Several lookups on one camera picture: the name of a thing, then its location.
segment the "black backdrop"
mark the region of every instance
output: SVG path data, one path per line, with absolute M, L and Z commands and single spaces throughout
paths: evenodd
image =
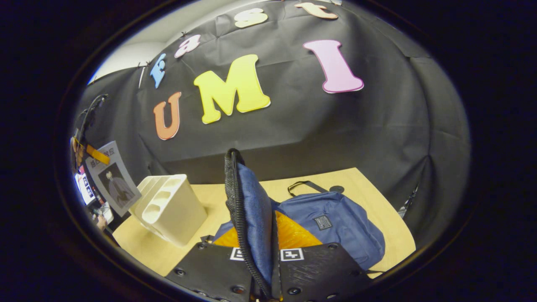
M 3 10 L 2 22 L 9 30 L 2 35 L 12 41 L 12 47 L 5 49 L 10 73 L 2 119 L 4 151 L 10 150 L 2 169 L 7 183 L 4 196 L 10 198 L 3 221 L 5 288 L 12 300 L 151 299 L 152 290 L 89 244 L 58 202 L 64 193 L 57 185 L 72 179 L 67 172 L 52 177 L 51 142 L 58 135 L 53 125 L 61 95 L 79 66 L 118 29 L 159 4 L 95 0 L 81 9 L 75 2 L 21 1 Z M 387 19 L 397 19 L 376 5 L 364 4 Z M 533 119 L 529 93 L 534 92 L 529 80 L 534 75 L 530 37 L 535 4 L 389 0 L 380 4 L 432 37 L 436 57 L 461 91 L 474 146 L 465 204 L 478 202 L 478 207 L 442 254 L 392 290 L 378 292 L 378 299 L 535 300 L 530 265 L 534 257 L 530 247 L 535 244 L 530 234 L 534 154 L 529 139 L 534 128 L 529 123 Z M 412 28 L 402 21 L 398 25 Z M 93 59 L 105 56 L 100 53 Z M 91 71 L 84 75 L 90 78 Z
M 454 217 L 467 180 L 470 138 L 455 87 L 429 52 L 370 12 L 318 2 L 338 15 L 327 20 L 296 3 L 270 1 L 230 11 L 173 42 L 149 67 L 90 84 L 78 111 L 98 94 L 108 93 L 111 101 L 97 113 L 88 141 L 98 148 L 116 140 L 135 183 L 167 174 L 186 174 L 191 183 L 223 183 L 222 159 L 229 148 L 241 150 L 262 181 L 356 167 L 396 209 L 420 183 L 405 222 L 418 247 L 429 243 Z M 262 8 L 268 20 L 236 27 L 234 16 L 250 8 Z M 179 44 L 196 34 L 200 45 L 174 58 Z M 322 68 L 302 47 L 321 39 L 342 43 L 343 57 L 365 83 L 362 90 L 322 90 Z M 165 76 L 155 89 L 149 73 L 162 53 Z M 247 54 L 259 57 L 257 75 L 271 105 L 248 113 L 234 109 L 203 124 L 194 79 L 212 70 L 225 80 L 231 62 Z M 179 131 L 163 141 L 153 108 L 177 91 Z M 164 114 L 169 125 L 170 105 Z

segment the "backpack label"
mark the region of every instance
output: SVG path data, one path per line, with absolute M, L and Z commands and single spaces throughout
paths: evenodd
M 319 231 L 332 227 L 332 223 L 330 222 L 328 217 L 326 217 L 326 215 L 322 215 L 321 217 L 314 218 L 313 220 L 315 220 L 315 222 L 317 223 L 317 226 L 319 227 Z

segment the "yellow letter m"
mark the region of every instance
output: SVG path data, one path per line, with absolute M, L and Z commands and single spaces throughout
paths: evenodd
M 233 113 L 235 93 L 238 94 L 239 112 L 253 111 L 270 105 L 270 97 L 263 94 L 257 78 L 257 59 L 257 55 L 249 54 L 233 61 L 225 82 L 212 71 L 206 71 L 194 80 L 194 85 L 200 89 L 204 111 L 201 121 L 204 124 L 220 119 L 221 113 L 214 107 L 213 100 L 230 116 Z

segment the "person's hand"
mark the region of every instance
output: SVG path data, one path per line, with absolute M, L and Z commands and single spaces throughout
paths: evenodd
M 104 228 L 106 227 L 106 219 L 104 218 L 103 215 L 99 215 L 99 217 L 97 217 L 97 227 L 103 231 Z

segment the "screw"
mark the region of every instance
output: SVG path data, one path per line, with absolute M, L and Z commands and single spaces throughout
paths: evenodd
M 289 290 L 287 290 L 288 294 L 299 294 L 301 292 L 300 289 L 297 289 L 296 287 L 292 287 Z
M 242 287 L 242 286 L 236 286 L 236 287 L 232 288 L 232 291 L 233 291 L 234 293 L 243 293 L 243 292 L 244 292 L 244 287 Z
M 184 270 L 182 270 L 182 269 L 176 269 L 176 270 L 175 270 L 175 273 L 178 274 L 178 275 L 180 275 L 180 276 L 184 276 L 184 275 L 186 275 L 186 272 L 185 272 Z

